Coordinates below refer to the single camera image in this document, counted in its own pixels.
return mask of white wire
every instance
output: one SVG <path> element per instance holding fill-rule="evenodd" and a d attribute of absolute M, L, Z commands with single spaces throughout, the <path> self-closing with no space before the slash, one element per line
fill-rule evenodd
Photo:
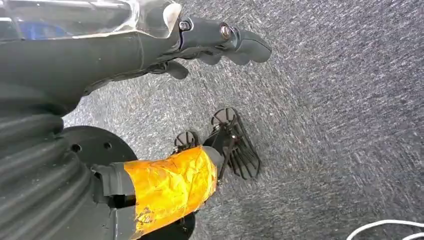
<path fill-rule="evenodd" d="M 402 224 L 402 225 L 408 225 L 408 226 L 415 226 L 415 227 L 419 227 L 419 228 L 424 228 L 424 223 L 418 223 L 418 222 L 414 222 L 414 221 L 404 221 L 404 220 L 387 219 L 387 220 L 381 220 L 381 221 L 372 222 L 372 223 L 369 223 L 369 224 L 366 224 L 366 225 L 363 225 L 363 226 L 357 228 L 355 231 L 353 231 L 346 238 L 346 240 L 352 240 L 360 232 L 362 232 L 364 230 L 367 230 L 367 229 L 370 229 L 370 228 L 374 228 L 376 226 L 384 225 L 384 224 Z M 403 240 L 413 240 L 413 239 L 416 239 L 416 238 L 419 238 L 419 237 L 424 236 L 424 233 L 423 232 L 421 232 L 420 234 L 423 234 L 423 235 L 416 236 L 416 234 L 413 234 L 413 235 L 407 236 Z"/>
<path fill-rule="evenodd" d="M 424 237 L 424 232 L 419 232 L 419 233 L 409 235 L 407 237 L 402 238 L 402 240 L 414 240 L 421 237 Z"/>

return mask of orange tape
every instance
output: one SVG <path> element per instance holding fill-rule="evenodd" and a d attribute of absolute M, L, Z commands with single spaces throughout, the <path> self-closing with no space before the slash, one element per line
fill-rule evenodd
<path fill-rule="evenodd" d="M 215 192 L 217 168 L 195 147 L 165 160 L 124 163 L 135 189 L 138 239 L 196 211 Z"/>

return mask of transparent plastic cover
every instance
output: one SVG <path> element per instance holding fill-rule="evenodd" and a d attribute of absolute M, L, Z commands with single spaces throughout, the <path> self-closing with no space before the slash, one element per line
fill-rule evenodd
<path fill-rule="evenodd" d="M 172 0 L 0 0 L 0 41 L 96 38 L 139 32 L 168 38 Z"/>

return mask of bolt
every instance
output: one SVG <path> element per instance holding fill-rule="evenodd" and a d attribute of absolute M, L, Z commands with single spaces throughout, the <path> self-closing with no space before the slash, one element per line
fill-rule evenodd
<path fill-rule="evenodd" d="M 221 33 L 221 36 L 224 39 L 229 39 L 231 36 L 230 27 L 225 22 L 221 23 L 221 28 L 219 29 L 219 32 Z"/>
<path fill-rule="evenodd" d="M 188 21 L 180 21 L 178 26 L 181 31 L 188 31 L 192 28 Z"/>

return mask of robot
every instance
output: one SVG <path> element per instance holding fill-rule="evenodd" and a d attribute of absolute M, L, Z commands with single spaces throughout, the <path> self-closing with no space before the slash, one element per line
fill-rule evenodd
<path fill-rule="evenodd" d="M 62 120 L 112 81 L 185 78 L 175 59 L 266 62 L 272 51 L 257 34 L 182 16 L 171 0 L 3 0 L 0 42 L 0 239 L 188 239 L 226 169 L 257 176 L 260 158 L 233 108 L 212 116 L 205 141 L 184 132 L 158 161 Z"/>

